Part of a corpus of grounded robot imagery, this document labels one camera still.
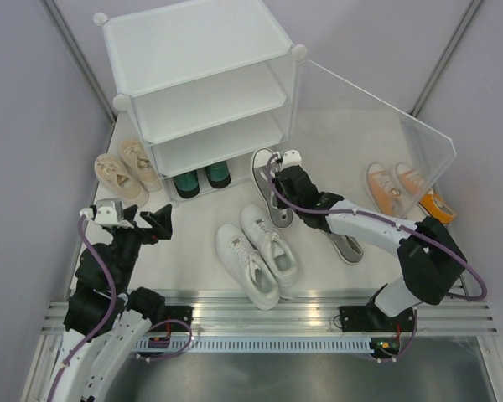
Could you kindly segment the green loafer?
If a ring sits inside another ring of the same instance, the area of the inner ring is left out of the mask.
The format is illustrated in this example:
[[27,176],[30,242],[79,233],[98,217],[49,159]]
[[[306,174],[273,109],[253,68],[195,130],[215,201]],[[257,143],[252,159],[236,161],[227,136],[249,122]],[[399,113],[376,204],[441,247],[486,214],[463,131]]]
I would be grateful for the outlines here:
[[207,180],[212,188],[225,188],[231,183],[231,173],[226,161],[205,167]]
[[200,183],[196,170],[175,176],[173,182],[176,192],[181,198],[190,199],[200,192]]

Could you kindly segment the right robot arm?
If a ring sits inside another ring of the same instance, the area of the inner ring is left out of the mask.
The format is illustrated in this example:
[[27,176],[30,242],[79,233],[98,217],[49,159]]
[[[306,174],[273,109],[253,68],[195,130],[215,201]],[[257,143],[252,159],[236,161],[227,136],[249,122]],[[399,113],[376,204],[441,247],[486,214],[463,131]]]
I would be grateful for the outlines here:
[[377,331],[420,303],[438,305],[467,269],[466,259],[435,218],[414,222],[364,209],[338,194],[320,192],[300,166],[269,173],[267,180],[308,227],[353,237],[398,259],[402,276],[384,285],[366,309],[366,321]]

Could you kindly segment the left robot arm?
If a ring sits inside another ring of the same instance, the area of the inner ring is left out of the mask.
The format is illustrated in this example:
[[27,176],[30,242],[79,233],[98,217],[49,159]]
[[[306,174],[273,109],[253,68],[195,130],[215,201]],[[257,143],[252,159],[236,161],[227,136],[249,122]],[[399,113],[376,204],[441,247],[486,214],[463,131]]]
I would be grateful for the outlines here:
[[58,360],[45,401],[103,401],[139,338],[166,322],[165,299],[128,286],[145,245],[170,240],[172,206],[155,212],[102,199],[80,211],[85,249],[68,300]]

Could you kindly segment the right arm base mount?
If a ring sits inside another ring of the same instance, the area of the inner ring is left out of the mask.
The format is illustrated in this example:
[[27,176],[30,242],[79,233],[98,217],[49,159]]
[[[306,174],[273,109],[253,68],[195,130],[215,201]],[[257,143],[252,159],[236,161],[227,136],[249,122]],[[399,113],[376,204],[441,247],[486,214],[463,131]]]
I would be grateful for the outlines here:
[[340,323],[347,333],[397,333],[411,332],[415,326],[415,311],[408,308],[389,317],[377,307],[341,306]]

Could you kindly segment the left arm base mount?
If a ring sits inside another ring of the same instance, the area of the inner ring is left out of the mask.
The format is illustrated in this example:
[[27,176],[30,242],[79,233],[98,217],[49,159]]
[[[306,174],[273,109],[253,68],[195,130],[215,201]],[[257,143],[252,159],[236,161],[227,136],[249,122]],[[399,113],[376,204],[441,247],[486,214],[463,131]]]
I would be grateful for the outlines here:
[[189,332],[193,321],[194,308],[192,306],[165,306],[154,313],[152,326],[148,332],[163,332],[166,337],[174,333]]

